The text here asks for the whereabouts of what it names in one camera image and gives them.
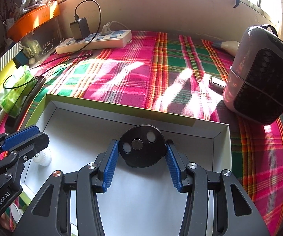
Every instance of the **white power cord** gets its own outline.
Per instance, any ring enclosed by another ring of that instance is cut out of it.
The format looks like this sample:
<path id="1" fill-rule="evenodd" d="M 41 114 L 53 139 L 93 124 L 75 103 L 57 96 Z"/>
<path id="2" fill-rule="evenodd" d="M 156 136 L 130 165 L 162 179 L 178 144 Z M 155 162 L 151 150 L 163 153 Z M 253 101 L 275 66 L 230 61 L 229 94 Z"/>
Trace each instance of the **white power cord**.
<path id="1" fill-rule="evenodd" d="M 129 30 L 128 27 L 125 26 L 124 24 L 122 24 L 122 23 L 120 23 L 120 22 L 117 22 L 117 21 L 111 21 L 111 22 L 109 22 L 109 23 L 106 23 L 106 24 L 102 27 L 101 34 L 100 34 L 100 35 L 108 35 L 108 34 L 110 34 L 110 33 L 112 32 L 112 30 L 110 29 L 110 27 L 111 27 L 111 25 L 112 25 L 113 23 L 116 23 L 116 24 L 118 24 L 118 25 L 121 25 L 121 26 L 125 27 L 127 30 Z"/>

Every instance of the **black cable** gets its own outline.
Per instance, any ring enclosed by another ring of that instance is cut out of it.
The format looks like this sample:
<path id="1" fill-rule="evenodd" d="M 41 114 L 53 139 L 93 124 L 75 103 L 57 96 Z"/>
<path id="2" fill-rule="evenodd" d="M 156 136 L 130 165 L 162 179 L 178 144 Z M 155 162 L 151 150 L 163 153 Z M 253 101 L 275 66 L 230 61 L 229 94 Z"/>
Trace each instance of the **black cable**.
<path id="1" fill-rule="evenodd" d="M 97 4 L 97 6 L 98 6 L 98 8 L 99 8 L 99 26 L 98 26 L 98 29 L 97 29 L 95 35 L 93 36 L 93 38 L 92 38 L 84 47 L 82 47 L 81 49 L 79 49 L 79 50 L 73 52 L 72 54 L 55 58 L 55 59 L 53 59 L 53 60 L 51 60 L 51 61 L 48 61 L 48 62 L 46 62 L 46 63 L 43 63 L 43 64 L 41 64 L 41 65 L 39 65 L 39 66 L 44 66 L 44 65 L 49 64 L 49 63 L 51 63 L 51 62 L 53 62 L 53 61 L 55 61 L 55 60 L 58 60 L 58 59 L 61 59 L 61 58 L 67 57 L 67 56 L 72 56 L 73 54 L 78 53 L 78 52 L 81 51 L 82 49 L 86 48 L 89 44 L 91 44 L 91 42 L 93 41 L 93 39 L 95 39 L 95 37 L 96 37 L 97 34 L 99 33 L 99 29 L 100 29 L 100 27 L 101 27 L 101 8 L 100 8 L 100 5 L 99 5 L 95 0 L 84 0 L 84 1 L 82 1 L 81 3 L 79 3 L 79 4 L 76 6 L 76 8 L 75 8 L 75 20 L 78 20 L 78 19 L 79 19 L 79 16 L 78 16 L 78 14 L 77 14 L 77 8 L 79 7 L 79 5 L 81 5 L 81 4 L 84 3 L 84 2 L 94 2 L 95 4 Z M 46 72 L 50 71 L 50 70 L 53 69 L 54 67 L 57 67 L 57 66 L 59 66 L 59 65 L 61 65 L 61 64 L 63 64 L 63 63 L 65 63 L 65 62 L 67 62 L 67 61 L 69 61 L 69 60 L 73 60 L 73 59 L 80 58 L 80 57 L 91 57 L 92 55 L 93 55 L 93 54 L 87 54 L 87 55 L 83 55 L 83 56 L 78 56 L 78 57 L 74 57 L 74 58 L 67 59 L 67 60 L 65 60 L 65 61 L 63 61 L 63 62 L 61 62 L 61 63 L 59 63 L 59 64 L 57 64 L 57 65 L 55 65 L 55 66 L 53 66 L 53 67 L 51 67 L 51 68 L 49 68 L 49 69 L 46 70 L 43 74 L 45 74 Z M 33 77 L 30 81 L 25 82 L 24 84 L 19 85 L 19 86 L 17 86 L 17 87 L 6 88 L 6 87 L 5 87 L 5 83 L 6 83 L 6 81 L 12 76 L 12 75 L 11 75 L 11 76 L 9 76 L 9 77 L 4 81 L 4 83 L 3 83 L 3 88 L 6 89 L 6 90 L 17 89 L 17 88 L 20 88 L 20 87 L 22 87 L 22 86 L 25 86 L 25 85 L 31 83 L 32 81 L 34 81 L 35 79 L 38 79 L 38 78 L 41 77 L 42 75 L 39 75 L 39 76 L 37 76 L 37 77 Z"/>
<path id="2" fill-rule="evenodd" d="M 93 54 L 86 54 L 86 55 L 79 56 L 79 57 L 72 57 L 72 58 L 70 58 L 70 59 L 65 60 L 65 61 L 62 62 L 62 63 L 59 63 L 58 65 L 55 65 L 55 66 L 53 66 L 53 67 L 50 67 L 50 68 L 47 69 L 42 75 L 44 75 L 44 74 L 47 73 L 48 71 L 52 70 L 54 67 L 57 67 L 57 66 L 59 66 L 59 65 L 61 65 L 61 64 L 63 64 L 63 63 L 65 63 L 65 62 L 68 62 L 68 61 L 70 61 L 70 60 L 75 60 L 75 59 L 80 58 L 80 57 L 91 57 L 92 55 L 93 55 Z M 56 71 L 55 73 L 59 72 L 59 71 L 62 70 L 62 69 L 66 69 L 66 67 L 60 68 L 60 69 L 59 69 L 58 71 Z M 10 77 L 13 76 L 13 75 L 10 75 L 10 76 L 7 77 L 6 80 L 4 81 L 4 83 L 3 83 L 3 88 L 6 89 L 6 90 L 17 89 L 17 88 L 23 87 L 23 86 L 25 86 L 25 85 L 27 85 L 27 84 L 33 82 L 34 80 L 40 78 L 42 75 L 34 76 L 30 81 L 25 82 L 25 83 L 22 84 L 22 85 L 19 85 L 19 86 L 16 86 L 16 87 L 11 87 L 11 88 L 6 88 L 6 87 L 5 87 L 5 83 L 7 82 L 7 80 L 8 80 Z"/>

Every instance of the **power strip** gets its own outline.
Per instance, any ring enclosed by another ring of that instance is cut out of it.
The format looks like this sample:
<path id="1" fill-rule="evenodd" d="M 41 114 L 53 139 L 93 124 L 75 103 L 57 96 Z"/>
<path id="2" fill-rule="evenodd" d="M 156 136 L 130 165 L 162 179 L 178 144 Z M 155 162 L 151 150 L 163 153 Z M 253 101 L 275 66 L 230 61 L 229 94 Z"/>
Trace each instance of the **power strip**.
<path id="1" fill-rule="evenodd" d="M 90 34 L 84 40 L 78 41 L 75 41 L 74 38 L 69 38 L 57 46 L 55 50 L 58 54 L 78 51 L 90 42 L 94 35 Z M 131 30 L 112 31 L 108 35 L 98 33 L 95 39 L 84 50 L 124 48 L 126 44 L 131 42 Z"/>

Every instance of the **black and white striped pattern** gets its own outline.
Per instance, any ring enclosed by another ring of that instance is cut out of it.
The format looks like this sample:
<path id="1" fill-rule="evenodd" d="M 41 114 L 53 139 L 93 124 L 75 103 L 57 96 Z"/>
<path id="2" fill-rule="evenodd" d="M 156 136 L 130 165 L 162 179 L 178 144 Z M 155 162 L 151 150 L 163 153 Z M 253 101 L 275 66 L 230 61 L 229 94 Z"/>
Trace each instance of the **black and white striped pattern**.
<path id="1" fill-rule="evenodd" d="M 0 72 L 22 49 L 23 45 L 18 42 L 0 58 Z"/>

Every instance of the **white mug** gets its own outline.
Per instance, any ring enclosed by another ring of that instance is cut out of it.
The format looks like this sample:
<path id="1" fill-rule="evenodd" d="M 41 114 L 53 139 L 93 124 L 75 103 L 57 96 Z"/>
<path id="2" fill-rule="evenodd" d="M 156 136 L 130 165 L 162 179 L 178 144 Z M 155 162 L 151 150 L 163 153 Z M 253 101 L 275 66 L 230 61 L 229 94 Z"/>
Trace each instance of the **white mug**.
<path id="1" fill-rule="evenodd" d="M 3 22 L 4 26 L 6 26 L 7 31 L 15 24 L 14 18 L 8 18 Z"/>

